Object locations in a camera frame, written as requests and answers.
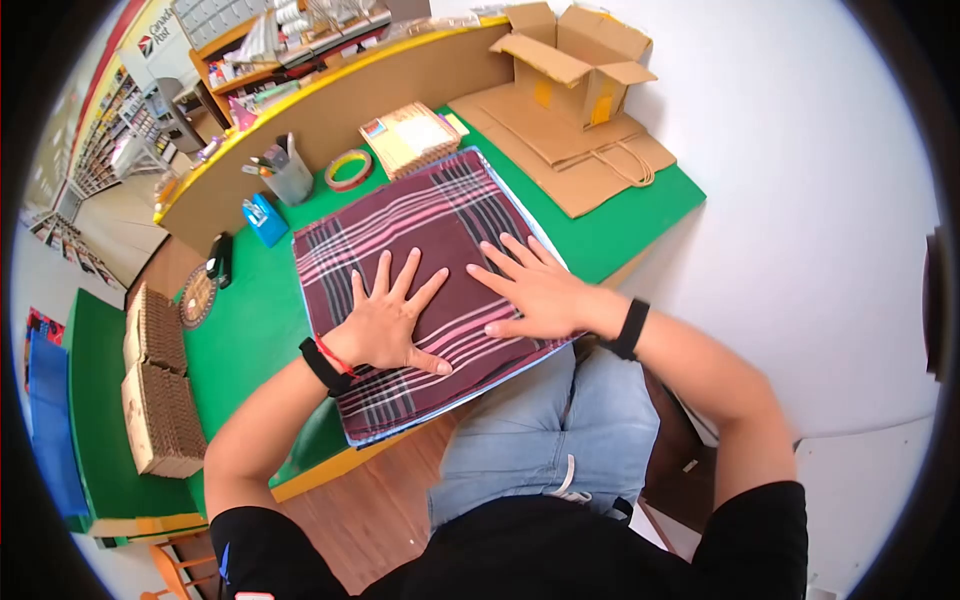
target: maroon plaid handkerchief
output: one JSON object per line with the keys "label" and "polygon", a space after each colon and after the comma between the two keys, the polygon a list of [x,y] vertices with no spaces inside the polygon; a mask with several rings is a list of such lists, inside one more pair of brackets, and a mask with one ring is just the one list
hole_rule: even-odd
{"label": "maroon plaid handkerchief", "polygon": [[391,283],[414,247],[422,259],[412,290],[442,267],[450,276],[420,315],[413,339],[418,348],[450,362],[446,376],[413,368],[356,369],[348,392],[336,399],[348,442],[363,446],[436,417],[508,379],[564,346],[568,340],[494,340],[485,324],[521,317],[512,304],[466,272],[469,263],[499,273],[477,245],[499,241],[506,231],[518,240],[530,228],[501,189],[486,161],[467,149],[385,185],[294,234],[294,256],[312,331],[320,335],[347,318],[356,269],[368,291],[380,252],[394,255]]}

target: blue jeans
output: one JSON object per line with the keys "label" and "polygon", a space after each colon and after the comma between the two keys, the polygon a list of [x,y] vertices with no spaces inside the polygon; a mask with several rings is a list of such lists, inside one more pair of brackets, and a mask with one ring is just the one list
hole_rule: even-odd
{"label": "blue jeans", "polygon": [[555,492],[570,470],[566,491],[594,512],[636,503],[660,428],[639,363],[595,348],[575,367],[570,345],[473,403],[427,495],[431,533],[496,498]]}

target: wrist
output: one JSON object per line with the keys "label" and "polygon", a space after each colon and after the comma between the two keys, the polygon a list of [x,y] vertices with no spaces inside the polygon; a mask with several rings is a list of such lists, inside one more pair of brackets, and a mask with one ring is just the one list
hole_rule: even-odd
{"label": "wrist", "polygon": [[[357,365],[364,364],[363,352],[356,343],[356,337],[352,335],[348,328],[343,324],[330,329],[321,338],[324,346],[329,348],[334,356],[343,361],[348,367],[353,369]],[[339,373],[343,374],[346,370],[335,360],[329,361],[330,365]]]}
{"label": "wrist", "polygon": [[589,290],[587,303],[582,309],[585,315],[582,328],[605,340],[615,340],[627,320],[631,299],[607,288],[590,287]]}

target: green tabletop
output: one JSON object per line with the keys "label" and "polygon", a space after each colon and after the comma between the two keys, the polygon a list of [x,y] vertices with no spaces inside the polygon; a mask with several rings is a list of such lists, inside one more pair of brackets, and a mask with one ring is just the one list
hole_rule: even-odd
{"label": "green tabletop", "polygon": [[89,517],[70,519],[86,532],[102,518],[193,513],[190,492],[180,479],[139,475],[124,423],[120,384],[127,374],[123,338],[127,318],[84,289],[77,291],[63,334],[67,349],[70,424],[77,470]]}
{"label": "green tabletop", "polygon": [[[602,281],[642,252],[705,197],[674,165],[658,172],[653,185],[628,188],[590,213],[570,219],[487,138],[461,120],[471,130],[461,147],[480,149],[538,220],[570,271],[590,283]],[[298,356],[298,344],[311,335],[291,249],[293,232],[388,182],[378,164],[365,182],[347,192],[327,187],[323,172],[315,179],[313,196],[304,204],[277,203],[290,231],[275,246],[266,248],[249,227],[236,234],[232,283],[217,294],[206,321],[184,332],[188,375],[208,440],[257,386]],[[336,408],[328,399],[300,432],[271,484],[288,481],[347,448]],[[203,513],[203,473],[187,483]]]}

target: pen holder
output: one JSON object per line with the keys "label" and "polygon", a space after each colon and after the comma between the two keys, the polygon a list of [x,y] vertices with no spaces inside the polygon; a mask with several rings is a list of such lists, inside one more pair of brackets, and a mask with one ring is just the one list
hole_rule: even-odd
{"label": "pen holder", "polygon": [[261,176],[261,179],[288,206],[302,204],[313,193],[313,175],[296,153],[282,169],[270,177]]}

